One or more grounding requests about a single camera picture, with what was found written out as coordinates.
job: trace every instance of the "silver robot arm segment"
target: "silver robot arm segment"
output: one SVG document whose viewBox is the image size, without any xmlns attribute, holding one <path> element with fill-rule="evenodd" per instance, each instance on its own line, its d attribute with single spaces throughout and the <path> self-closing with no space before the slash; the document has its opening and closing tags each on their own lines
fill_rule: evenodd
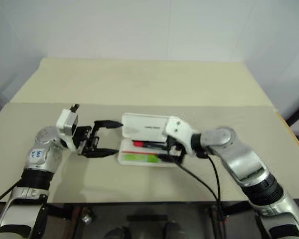
<svg viewBox="0 0 299 239">
<path fill-rule="evenodd" d="M 269 238 L 299 238 L 298 205 L 254 150 L 238 139 L 233 129 L 218 128 L 197 133 L 180 118 L 171 117 L 164 134 L 181 143 L 189 155 L 207 152 L 218 156 L 249 198 Z"/>
<path fill-rule="evenodd" d="M 64 109 L 56 127 L 42 129 L 27 154 L 21 179 L 12 190 L 0 215 L 0 237 L 41 238 L 44 234 L 50 182 L 57 171 L 62 151 L 69 149 L 85 157 L 106 157 L 117 153 L 113 149 L 99 149 L 97 131 L 101 127 L 118 128 L 115 121 L 95 121 L 94 127 L 77 127 L 79 105 Z"/>
</svg>

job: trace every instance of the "floor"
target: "floor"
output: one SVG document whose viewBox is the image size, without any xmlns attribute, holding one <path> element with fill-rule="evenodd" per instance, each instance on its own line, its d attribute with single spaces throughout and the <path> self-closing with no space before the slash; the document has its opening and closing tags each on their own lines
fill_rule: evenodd
<svg viewBox="0 0 299 239">
<path fill-rule="evenodd" d="M 95 220 L 80 224 L 75 239 L 101 239 L 117 226 L 128 226 L 133 239 L 161 239 L 166 221 L 128 221 L 128 215 L 166 215 L 169 221 L 178 222 L 190 239 L 213 239 L 211 220 L 205 213 L 206 207 L 197 204 L 141 204 L 141 205 L 98 205 L 92 208 Z M 68 225 L 67 220 L 49 217 L 44 239 L 62 239 Z M 252 211 L 230 216 L 226 223 L 227 239 L 260 239 Z"/>
</svg>

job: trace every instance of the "red marker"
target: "red marker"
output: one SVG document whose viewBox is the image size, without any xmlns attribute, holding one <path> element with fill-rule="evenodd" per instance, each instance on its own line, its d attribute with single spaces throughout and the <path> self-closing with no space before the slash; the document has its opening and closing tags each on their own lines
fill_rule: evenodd
<svg viewBox="0 0 299 239">
<path fill-rule="evenodd" d="M 133 141 L 133 146 L 140 147 L 140 148 L 166 149 L 166 146 L 163 144 L 142 142 L 142 141 Z"/>
</svg>

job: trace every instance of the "beige table surface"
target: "beige table surface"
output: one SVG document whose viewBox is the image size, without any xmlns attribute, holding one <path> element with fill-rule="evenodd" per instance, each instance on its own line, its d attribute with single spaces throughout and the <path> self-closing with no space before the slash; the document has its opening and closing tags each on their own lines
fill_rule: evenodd
<svg viewBox="0 0 299 239">
<path fill-rule="evenodd" d="M 0 112 L 0 194 L 22 174 L 36 133 L 55 125 L 72 103 L 81 103 L 79 125 L 136 112 L 180 116 L 198 130 L 232 127 L 299 198 L 299 145 L 243 63 L 75 59 L 43 59 Z M 119 147 L 120 130 L 103 130 L 100 136 L 100 147 Z M 214 159 L 222 199 L 245 200 Z M 208 161 L 186 157 L 184 164 L 216 190 Z M 50 193 L 50 202 L 213 200 L 178 168 L 122 166 L 116 156 L 87 159 L 67 151 Z"/>
</svg>

